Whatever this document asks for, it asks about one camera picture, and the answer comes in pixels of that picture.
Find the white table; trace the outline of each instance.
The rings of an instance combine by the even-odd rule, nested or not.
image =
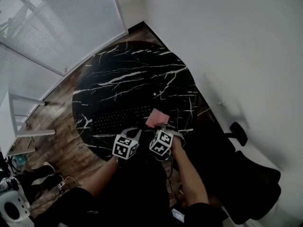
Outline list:
[[[7,157],[7,155],[25,154],[28,152],[35,151],[35,149],[33,148],[9,154],[9,150],[11,149],[16,138],[18,137],[32,137],[55,134],[55,130],[18,131],[18,126],[26,124],[16,122],[13,100],[24,101],[38,105],[45,105],[44,101],[11,94],[9,92],[6,93],[3,102],[0,106],[0,148],[3,154],[3,158]]]

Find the black sleeve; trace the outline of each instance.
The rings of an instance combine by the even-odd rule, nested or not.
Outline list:
[[[88,191],[73,188],[35,218],[35,227],[57,227],[59,223],[78,226],[85,219],[85,214],[92,210],[94,203],[95,200]]]
[[[196,203],[187,209],[185,226],[222,227],[221,210],[206,203]]]

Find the marble tabletop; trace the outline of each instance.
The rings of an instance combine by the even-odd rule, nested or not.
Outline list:
[[[130,104],[160,103],[169,108],[169,124],[188,138],[198,109],[198,90],[187,66],[157,44],[129,41],[110,46],[86,64],[73,92],[72,111],[78,133],[100,158],[109,160],[117,133],[94,133],[92,114]],[[138,151],[154,136],[142,126]]]

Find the teal object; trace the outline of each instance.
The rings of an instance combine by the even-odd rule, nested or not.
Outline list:
[[[24,155],[16,155],[15,160],[18,166],[23,166],[27,162],[26,158]]]

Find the white table leg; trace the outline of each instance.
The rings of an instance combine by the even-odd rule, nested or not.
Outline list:
[[[46,130],[46,131],[18,131],[16,132],[17,137],[32,137],[32,136],[43,136],[55,134],[55,130]]]
[[[10,151],[7,155],[7,157],[15,156],[15,155],[20,155],[20,154],[26,154],[29,152],[34,152],[36,151],[36,148],[29,148],[29,149],[24,149],[24,150],[15,150],[15,151]]]
[[[26,122],[16,122],[17,126],[27,126]]]
[[[19,96],[19,95],[15,95],[12,93],[10,93],[10,96],[11,96],[11,99],[13,99],[13,100],[18,100],[18,101],[23,101],[23,102],[38,104],[38,105],[45,105],[45,102],[41,101],[41,100],[36,100],[36,99],[32,99],[32,98],[25,97],[25,96]]]

